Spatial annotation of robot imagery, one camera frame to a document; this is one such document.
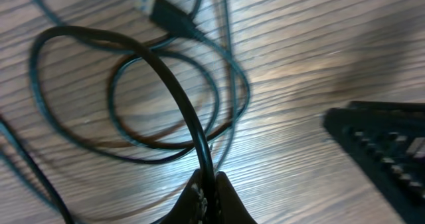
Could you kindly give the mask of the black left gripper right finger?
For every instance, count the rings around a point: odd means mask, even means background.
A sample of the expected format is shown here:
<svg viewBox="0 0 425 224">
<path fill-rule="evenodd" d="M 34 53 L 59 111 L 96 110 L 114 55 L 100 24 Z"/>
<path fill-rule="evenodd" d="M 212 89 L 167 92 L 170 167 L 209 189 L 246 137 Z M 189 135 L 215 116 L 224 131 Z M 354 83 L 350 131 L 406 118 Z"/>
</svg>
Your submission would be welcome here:
<svg viewBox="0 0 425 224">
<path fill-rule="evenodd" d="M 257 224 L 245 208 L 227 175 L 222 171 L 216 175 L 216 190 L 219 203 L 219 223 Z"/>
</svg>

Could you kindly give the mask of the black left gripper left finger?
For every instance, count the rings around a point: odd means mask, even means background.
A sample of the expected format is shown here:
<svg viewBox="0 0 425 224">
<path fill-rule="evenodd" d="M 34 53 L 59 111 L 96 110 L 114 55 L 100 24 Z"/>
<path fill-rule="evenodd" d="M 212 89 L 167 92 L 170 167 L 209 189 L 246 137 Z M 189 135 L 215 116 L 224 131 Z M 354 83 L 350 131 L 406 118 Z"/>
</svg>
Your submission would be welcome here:
<svg viewBox="0 0 425 224">
<path fill-rule="evenodd" d="M 196 169 L 173 208 L 160 220 L 160 224 L 204 223 L 207 203 L 201 188 L 201 172 Z"/>
</svg>

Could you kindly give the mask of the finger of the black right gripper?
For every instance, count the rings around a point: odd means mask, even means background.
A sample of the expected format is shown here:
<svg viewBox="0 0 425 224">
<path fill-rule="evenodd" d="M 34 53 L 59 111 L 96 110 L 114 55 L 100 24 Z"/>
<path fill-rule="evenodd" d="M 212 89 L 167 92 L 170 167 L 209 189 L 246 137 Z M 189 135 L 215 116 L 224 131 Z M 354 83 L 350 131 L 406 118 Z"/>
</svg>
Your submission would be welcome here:
<svg viewBox="0 0 425 224">
<path fill-rule="evenodd" d="M 352 101 L 323 127 L 405 223 L 424 222 L 424 158 L 408 153 L 424 137 L 423 103 Z"/>
</svg>

